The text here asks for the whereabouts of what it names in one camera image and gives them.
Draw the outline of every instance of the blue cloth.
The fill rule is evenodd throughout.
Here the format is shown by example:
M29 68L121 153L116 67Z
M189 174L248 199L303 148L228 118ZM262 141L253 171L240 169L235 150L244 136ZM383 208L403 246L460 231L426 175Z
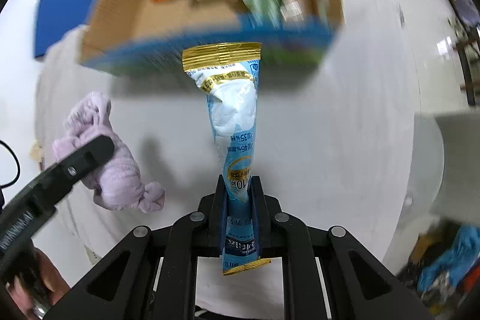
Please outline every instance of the blue cloth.
M39 0L34 57L43 56L67 31L85 23L92 2L93 0Z
M423 269L417 290L428 290L439 274L449 271L448 282L456 288L469 272L480 253L480 228L462 225L452 247L441 254L429 267Z

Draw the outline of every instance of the triangular cutout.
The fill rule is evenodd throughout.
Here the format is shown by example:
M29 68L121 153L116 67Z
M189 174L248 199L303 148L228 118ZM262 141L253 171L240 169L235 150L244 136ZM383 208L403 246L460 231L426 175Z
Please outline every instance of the triangular cutout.
M87 292L106 301L112 301L117 293L129 257L129 251L122 252L101 275L88 285Z
M366 300L373 300L392 290L392 287L357 252L350 250L349 257Z

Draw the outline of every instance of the white and blue package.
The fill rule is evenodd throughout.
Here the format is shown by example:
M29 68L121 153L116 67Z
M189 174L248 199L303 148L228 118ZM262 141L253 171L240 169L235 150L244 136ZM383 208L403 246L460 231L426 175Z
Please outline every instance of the white and blue package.
M183 51L183 69L207 93L208 113L228 195L224 275L269 263L259 259L248 188L255 147L261 44L238 42Z

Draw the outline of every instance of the human hand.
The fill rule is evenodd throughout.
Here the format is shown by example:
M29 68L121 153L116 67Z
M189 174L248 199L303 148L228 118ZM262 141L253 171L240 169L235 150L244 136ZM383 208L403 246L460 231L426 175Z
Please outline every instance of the human hand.
M50 259L38 248L36 249L38 265L40 268L40 276L43 284L50 291L49 301L51 305L55 305L70 287L60 275L57 268ZM22 287L18 277L15 277L13 285L8 286L10 297L29 320L38 320L38 317L32 313L33 300Z

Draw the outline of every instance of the table surface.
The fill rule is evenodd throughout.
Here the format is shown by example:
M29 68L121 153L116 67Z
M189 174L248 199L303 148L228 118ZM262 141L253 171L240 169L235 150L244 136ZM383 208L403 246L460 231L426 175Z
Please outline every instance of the table surface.
M261 70L253 174L261 176L265 193L277 197L285 211L314 227L345 226L381 259L410 172L411 62L395 2L344 2L347 26L320 67ZM14 65L3 61L9 72L1 73L1 87L21 98L0 102L10 114L3 130L22 150L33 139L21 136L32 132L33 86L41 69L31 59L34 7L35 0L10 0L0 15L2 49L6 58L16 59ZM203 195L214 192L218 160L205 96L188 77L171 72L114 78L75 65L75 50L64 49L63 62L46 64L43 74L44 81L55 77L58 82L39 90L51 102L40 121L47 163L53 161L48 145L63 134L70 108L96 89L112 97L112 125L143 178L167 188L165 209L149 215L102 210L84 187L75 188L60 206L63 222L104 255L136 225L166 226L195 210ZM25 184L37 171L26 156L21 158ZM274 262L226 280L216 259L202 259L197 302L224 314L276 318L283 312L279 270Z

